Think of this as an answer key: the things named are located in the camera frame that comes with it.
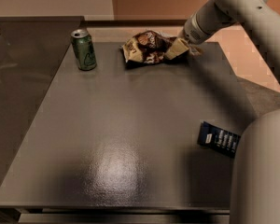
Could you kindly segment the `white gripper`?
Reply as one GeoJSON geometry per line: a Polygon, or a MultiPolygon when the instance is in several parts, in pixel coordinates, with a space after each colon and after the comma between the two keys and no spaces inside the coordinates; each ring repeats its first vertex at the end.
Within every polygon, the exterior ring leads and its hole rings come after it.
{"type": "Polygon", "coordinates": [[[185,52],[189,52],[192,56],[199,56],[203,54],[203,50],[199,47],[193,45],[189,46],[189,44],[202,44],[205,41],[205,33],[200,28],[195,14],[186,20],[178,36],[181,38],[178,37],[164,53],[166,60],[172,60],[185,52]]]}

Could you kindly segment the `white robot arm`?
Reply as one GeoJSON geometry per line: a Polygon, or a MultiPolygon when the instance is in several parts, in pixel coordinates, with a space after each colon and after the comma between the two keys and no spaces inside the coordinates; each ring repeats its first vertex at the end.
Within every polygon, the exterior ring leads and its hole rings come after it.
{"type": "MultiPolygon", "coordinates": [[[[280,94],[280,14],[267,1],[209,0],[180,35],[201,44],[241,25],[262,63],[244,78],[280,94]]],[[[232,171],[230,224],[280,224],[280,109],[258,117],[242,134],[232,171]]]]}

